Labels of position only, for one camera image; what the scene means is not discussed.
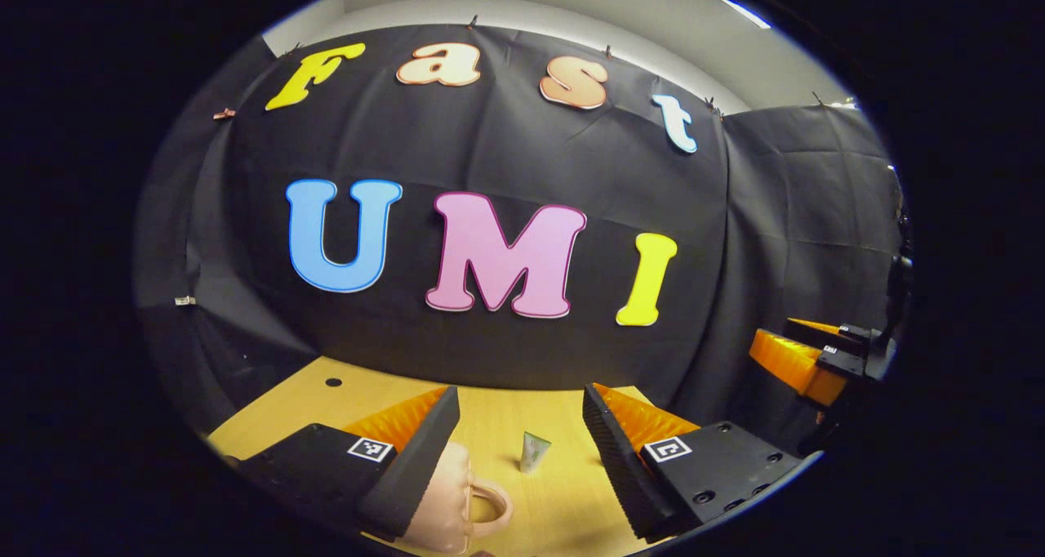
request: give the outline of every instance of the table surface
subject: table surface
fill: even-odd
[[[327,386],[329,378],[342,385]],[[310,423],[344,427],[439,386],[320,357],[226,420],[208,441],[222,455],[248,459]],[[617,390],[649,401],[634,387]],[[634,537],[613,494],[584,426],[582,391],[459,387],[458,396],[461,419],[450,440],[468,448],[475,475],[500,483],[515,505],[511,524],[472,539],[467,555],[617,557],[650,547]],[[524,431],[552,442],[529,474],[518,469]],[[492,515],[486,501],[472,501],[473,520]],[[416,555],[439,555],[391,544]]]

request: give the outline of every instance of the black fabric backdrop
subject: black fabric backdrop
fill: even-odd
[[[300,57],[366,43],[303,102],[265,113]],[[463,88],[402,85],[417,47],[479,47],[482,77]],[[593,111],[548,102],[549,60],[609,73]],[[698,152],[668,139],[651,95],[692,115]],[[237,111],[212,121],[223,108]],[[563,40],[506,28],[403,26],[272,57],[255,40],[189,103],[158,155],[139,211],[136,289],[168,390],[209,432],[319,353],[411,377],[485,387],[578,389],[633,384],[697,420],[732,419],[788,449],[809,411],[747,356],[754,329],[787,316],[881,326],[899,246],[897,182],[856,111],[780,108],[718,118],[671,82]],[[389,217],[381,278],[355,294],[314,288],[287,249],[292,181],[339,186],[326,211],[332,260],[355,256],[362,178],[403,186]],[[508,307],[434,310],[440,192],[492,200],[508,240],[544,204],[584,211],[564,319]],[[638,263],[634,237],[678,243],[650,327],[620,327]],[[518,294],[521,282],[512,292]],[[473,278],[469,292],[477,294]],[[176,297],[196,306],[176,308]]]

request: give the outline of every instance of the blue letter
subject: blue letter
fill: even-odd
[[[664,113],[664,126],[668,130],[668,136],[671,137],[672,143],[675,143],[676,147],[682,148],[683,152],[697,152],[697,141],[690,139],[690,135],[686,133],[686,124],[693,124],[693,121],[690,119],[690,113],[678,106],[678,99],[675,99],[674,95],[654,95],[653,100],[660,106],[660,111]]]
[[[291,201],[291,262],[298,275],[326,292],[351,294],[373,285],[385,270],[389,207],[402,196],[392,181],[363,180],[352,184],[352,200],[359,203],[359,243],[351,263],[333,263],[323,251],[323,215],[338,186],[324,180],[302,180],[287,185]]]

